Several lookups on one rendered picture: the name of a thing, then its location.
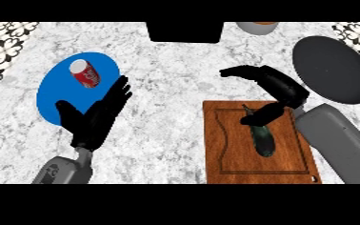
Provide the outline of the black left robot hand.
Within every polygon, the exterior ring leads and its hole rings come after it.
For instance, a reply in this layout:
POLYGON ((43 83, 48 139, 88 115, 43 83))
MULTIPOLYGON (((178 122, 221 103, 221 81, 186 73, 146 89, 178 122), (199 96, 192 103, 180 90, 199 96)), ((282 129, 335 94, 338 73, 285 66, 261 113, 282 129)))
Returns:
POLYGON ((102 100, 96 101, 85 113, 66 101, 54 103, 60 126, 74 134, 71 146, 94 152, 103 145, 115 117, 133 96, 128 77, 121 75, 102 100))

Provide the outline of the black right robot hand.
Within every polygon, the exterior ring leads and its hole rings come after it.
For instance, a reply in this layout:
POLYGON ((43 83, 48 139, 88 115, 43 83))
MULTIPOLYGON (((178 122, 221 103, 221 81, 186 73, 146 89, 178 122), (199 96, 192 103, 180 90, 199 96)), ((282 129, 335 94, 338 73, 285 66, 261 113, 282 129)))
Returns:
POLYGON ((262 127, 285 113, 285 107, 296 109, 307 101, 310 92, 295 80, 270 66, 237 66, 220 70, 221 77, 242 77, 254 80, 258 86, 276 98, 274 103, 262 106, 240 119, 242 125, 262 127))

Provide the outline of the dark grey pan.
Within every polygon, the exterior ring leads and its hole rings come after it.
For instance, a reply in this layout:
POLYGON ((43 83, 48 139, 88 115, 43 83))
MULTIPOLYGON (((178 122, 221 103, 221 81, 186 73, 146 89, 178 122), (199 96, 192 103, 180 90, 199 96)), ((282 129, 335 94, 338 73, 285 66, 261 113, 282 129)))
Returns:
POLYGON ((292 64, 308 88, 326 99, 360 104, 360 53, 336 39, 302 38, 292 49, 292 64))

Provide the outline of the brown wooden cutting board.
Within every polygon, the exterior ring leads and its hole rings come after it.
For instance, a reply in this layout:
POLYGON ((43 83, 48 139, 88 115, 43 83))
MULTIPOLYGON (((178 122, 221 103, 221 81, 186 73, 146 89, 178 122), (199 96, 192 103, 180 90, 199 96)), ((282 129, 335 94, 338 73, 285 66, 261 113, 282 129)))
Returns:
POLYGON ((203 101, 206 183, 320 184, 310 144, 295 128, 292 108, 267 125, 276 151, 262 157, 251 127, 240 124, 243 105, 258 110, 268 101, 203 101))

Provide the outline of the blue oval placemat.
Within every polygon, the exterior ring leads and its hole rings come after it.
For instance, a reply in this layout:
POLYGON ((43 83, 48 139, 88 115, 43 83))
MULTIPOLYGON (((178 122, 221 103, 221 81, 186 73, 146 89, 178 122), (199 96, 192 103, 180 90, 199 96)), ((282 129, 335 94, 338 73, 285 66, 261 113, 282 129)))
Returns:
POLYGON ((93 103, 103 99, 119 75, 115 61, 103 53, 82 52, 63 59, 47 72, 38 87, 37 108, 44 120, 53 125, 60 124, 54 106, 59 100, 66 100, 85 113, 93 103), (87 89, 71 74, 71 64, 77 59, 88 61, 100 75, 100 84, 93 89, 87 89))

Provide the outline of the red soda can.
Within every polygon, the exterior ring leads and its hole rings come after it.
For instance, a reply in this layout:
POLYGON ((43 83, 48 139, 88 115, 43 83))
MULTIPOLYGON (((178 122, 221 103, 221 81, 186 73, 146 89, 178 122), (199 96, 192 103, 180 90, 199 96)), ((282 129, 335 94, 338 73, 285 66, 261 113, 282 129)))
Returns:
POLYGON ((100 84, 99 73, 84 59, 77 59, 69 66, 71 74, 84 88, 96 88, 100 84))

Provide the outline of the grey round pot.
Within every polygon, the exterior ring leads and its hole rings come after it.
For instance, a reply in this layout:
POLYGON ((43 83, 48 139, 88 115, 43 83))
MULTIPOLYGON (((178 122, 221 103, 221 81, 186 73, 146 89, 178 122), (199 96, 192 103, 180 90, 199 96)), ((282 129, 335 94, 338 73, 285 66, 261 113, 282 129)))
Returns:
POLYGON ((268 34, 279 26, 277 22, 237 22, 237 27, 252 35, 268 34))

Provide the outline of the black box appliance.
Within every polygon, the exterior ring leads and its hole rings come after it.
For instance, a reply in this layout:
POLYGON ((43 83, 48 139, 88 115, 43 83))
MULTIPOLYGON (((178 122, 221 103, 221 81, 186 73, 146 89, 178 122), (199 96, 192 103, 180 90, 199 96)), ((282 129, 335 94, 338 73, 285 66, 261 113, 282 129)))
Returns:
POLYGON ((218 43, 223 22, 147 22, 149 38, 153 42, 218 43))

